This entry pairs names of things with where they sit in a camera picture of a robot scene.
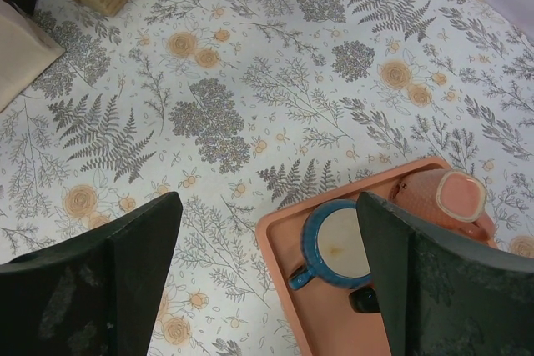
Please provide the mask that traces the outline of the blue mug cream base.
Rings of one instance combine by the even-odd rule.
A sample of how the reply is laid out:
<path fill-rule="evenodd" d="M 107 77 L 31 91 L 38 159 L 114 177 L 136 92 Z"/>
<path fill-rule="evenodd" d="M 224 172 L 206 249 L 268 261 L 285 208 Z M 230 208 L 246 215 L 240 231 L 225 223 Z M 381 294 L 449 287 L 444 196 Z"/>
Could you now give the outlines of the blue mug cream base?
<path fill-rule="evenodd" d="M 293 290 L 314 278 L 347 289 L 371 283 L 355 200 L 335 199 L 315 208 L 301 230 L 300 250 L 304 262 L 288 278 Z"/>

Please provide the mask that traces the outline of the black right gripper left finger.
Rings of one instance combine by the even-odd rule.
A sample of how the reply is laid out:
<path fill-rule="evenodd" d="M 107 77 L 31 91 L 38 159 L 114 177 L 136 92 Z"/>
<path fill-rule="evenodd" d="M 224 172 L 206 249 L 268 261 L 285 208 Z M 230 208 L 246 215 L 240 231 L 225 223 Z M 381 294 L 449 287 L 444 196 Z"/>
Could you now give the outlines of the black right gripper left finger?
<path fill-rule="evenodd" d="M 1 266 L 3 355 L 145 355 L 183 205 L 166 193 Z"/>

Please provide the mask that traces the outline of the orange mug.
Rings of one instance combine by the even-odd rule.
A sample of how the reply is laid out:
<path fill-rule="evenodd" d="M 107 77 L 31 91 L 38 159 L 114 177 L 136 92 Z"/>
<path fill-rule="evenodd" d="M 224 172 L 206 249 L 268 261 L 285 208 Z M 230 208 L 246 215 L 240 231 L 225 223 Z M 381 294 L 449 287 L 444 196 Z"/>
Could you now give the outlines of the orange mug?
<path fill-rule="evenodd" d="M 380 305 L 372 287 L 358 288 L 349 295 L 350 306 L 357 313 L 379 313 Z"/>

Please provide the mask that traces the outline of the salmon pink tray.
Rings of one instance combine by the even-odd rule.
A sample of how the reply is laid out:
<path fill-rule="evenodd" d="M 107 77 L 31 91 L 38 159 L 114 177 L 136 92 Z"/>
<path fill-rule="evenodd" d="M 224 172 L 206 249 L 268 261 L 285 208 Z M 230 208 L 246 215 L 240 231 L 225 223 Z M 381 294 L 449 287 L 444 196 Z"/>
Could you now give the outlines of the salmon pink tray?
<path fill-rule="evenodd" d="M 293 199 L 259 221 L 256 238 L 280 297 L 296 343 L 304 355 L 388 355 L 390 349 L 381 316 L 365 317 L 350 309 L 352 289 L 332 286 L 319 278 L 302 289 L 288 285 L 290 275 L 303 264 L 301 230 L 315 208 L 335 199 L 357 200 L 370 191 L 389 199 L 401 178 L 420 171 L 451 169 L 441 158 L 423 158 L 299 201 Z"/>

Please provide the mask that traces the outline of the cream tote bag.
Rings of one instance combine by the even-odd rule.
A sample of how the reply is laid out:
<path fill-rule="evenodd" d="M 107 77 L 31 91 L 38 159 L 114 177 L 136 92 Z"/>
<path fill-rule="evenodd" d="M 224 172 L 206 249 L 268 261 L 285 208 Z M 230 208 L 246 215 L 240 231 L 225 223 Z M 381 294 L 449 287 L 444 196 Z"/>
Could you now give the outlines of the cream tote bag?
<path fill-rule="evenodd" d="M 64 53 L 32 20 L 37 2 L 1 0 L 1 109 Z"/>

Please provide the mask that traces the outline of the salmon textured mug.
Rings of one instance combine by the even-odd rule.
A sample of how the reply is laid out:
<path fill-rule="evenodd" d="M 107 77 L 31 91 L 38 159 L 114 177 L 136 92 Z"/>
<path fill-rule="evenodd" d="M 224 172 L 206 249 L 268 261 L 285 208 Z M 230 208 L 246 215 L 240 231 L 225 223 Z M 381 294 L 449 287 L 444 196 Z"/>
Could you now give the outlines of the salmon textured mug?
<path fill-rule="evenodd" d="M 485 211 L 486 187 L 455 169 L 432 169 L 400 179 L 389 200 L 418 218 L 485 243 L 495 233 Z"/>

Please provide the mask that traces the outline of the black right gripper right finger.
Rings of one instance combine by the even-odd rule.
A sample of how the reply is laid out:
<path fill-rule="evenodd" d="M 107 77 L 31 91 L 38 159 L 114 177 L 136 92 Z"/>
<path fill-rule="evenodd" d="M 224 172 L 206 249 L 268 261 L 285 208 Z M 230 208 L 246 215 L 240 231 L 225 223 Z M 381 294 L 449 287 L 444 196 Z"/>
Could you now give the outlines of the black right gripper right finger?
<path fill-rule="evenodd" d="M 531 355 L 533 262 L 363 192 L 357 216 L 394 355 Z"/>

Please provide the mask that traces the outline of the floral table mat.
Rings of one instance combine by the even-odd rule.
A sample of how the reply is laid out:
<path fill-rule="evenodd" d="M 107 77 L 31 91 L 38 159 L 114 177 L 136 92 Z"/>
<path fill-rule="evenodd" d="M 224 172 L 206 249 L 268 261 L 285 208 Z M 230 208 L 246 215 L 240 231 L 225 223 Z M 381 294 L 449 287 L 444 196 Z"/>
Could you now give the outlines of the floral table mat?
<path fill-rule="evenodd" d="M 152 355 L 297 355 L 254 237 L 278 208 L 437 156 L 533 255 L 533 41 L 487 0 L 40 0 L 63 56 L 1 115 L 1 259 L 175 191 Z"/>

